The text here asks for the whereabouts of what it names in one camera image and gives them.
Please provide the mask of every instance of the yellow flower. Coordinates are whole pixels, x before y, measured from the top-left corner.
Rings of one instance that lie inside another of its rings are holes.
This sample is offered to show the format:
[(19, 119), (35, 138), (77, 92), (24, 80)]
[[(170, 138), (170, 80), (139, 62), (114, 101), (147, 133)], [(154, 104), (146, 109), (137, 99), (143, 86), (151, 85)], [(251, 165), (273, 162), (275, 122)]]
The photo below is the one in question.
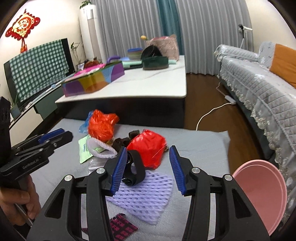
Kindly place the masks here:
[(142, 39), (142, 40), (148, 40), (147, 36), (145, 36), (145, 35), (142, 35), (142, 36), (141, 36), (141, 39)]

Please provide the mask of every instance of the pink plastic basin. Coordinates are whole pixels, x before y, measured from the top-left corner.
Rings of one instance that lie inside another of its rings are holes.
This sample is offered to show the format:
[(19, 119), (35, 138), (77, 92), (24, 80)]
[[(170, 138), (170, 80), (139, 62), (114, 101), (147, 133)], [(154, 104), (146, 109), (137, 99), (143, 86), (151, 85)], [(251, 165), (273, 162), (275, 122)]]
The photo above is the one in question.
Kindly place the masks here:
[(245, 192), (271, 235), (284, 216), (287, 187), (280, 171), (270, 162), (253, 160), (232, 175)]

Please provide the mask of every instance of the potted plant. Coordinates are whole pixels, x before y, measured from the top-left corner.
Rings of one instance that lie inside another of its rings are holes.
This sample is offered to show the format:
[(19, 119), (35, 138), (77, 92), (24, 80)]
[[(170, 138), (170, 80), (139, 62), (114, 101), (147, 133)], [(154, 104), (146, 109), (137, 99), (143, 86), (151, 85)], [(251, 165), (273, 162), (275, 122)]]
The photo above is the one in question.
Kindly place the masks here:
[(17, 106), (17, 96), (15, 97), (14, 101), (9, 101), (10, 102), (10, 113), (13, 117), (13, 119), (15, 120), (16, 118), (18, 118), (20, 116), (20, 109)]
[(89, 4), (92, 4), (91, 1), (83, 1), (82, 5), (80, 6), (80, 9), (87, 6), (87, 5), (89, 5)]
[(83, 67), (84, 67), (84, 62), (81, 61), (81, 58), (78, 57), (78, 53), (77, 53), (77, 49), (78, 49), (78, 46), (80, 45), (80, 43), (72, 43), (71, 44), (71, 50), (73, 52), (73, 55), (75, 57), (75, 59), (77, 60), (77, 65), (76, 65), (76, 68), (77, 68), (77, 71), (81, 71), (83, 70)]

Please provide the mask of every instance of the red chinese knot decoration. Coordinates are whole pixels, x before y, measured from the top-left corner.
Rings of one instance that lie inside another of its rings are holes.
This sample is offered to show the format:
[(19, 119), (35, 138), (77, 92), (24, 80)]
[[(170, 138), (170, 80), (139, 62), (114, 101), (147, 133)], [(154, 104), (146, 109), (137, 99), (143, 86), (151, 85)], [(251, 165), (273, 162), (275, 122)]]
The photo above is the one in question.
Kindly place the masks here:
[(24, 14), (21, 15), (10, 27), (5, 36), (14, 37), (17, 40), (22, 40), (21, 53), (27, 50), (25, 44), (25, 38), (28, 37), (31, 30), (34, 29), (40, 23), (40, 18), (33, 16), (25, 10)]

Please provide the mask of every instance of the green container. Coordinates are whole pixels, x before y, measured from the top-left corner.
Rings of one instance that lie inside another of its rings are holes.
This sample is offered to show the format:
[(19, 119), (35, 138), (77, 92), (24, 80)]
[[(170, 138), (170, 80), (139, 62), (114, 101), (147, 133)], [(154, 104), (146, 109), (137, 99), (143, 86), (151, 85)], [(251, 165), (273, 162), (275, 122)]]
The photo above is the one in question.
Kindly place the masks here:
[(153, 56), (142, 59), (144, 70), (166, 69), (168, 68), (168, 58), (164, 56)]

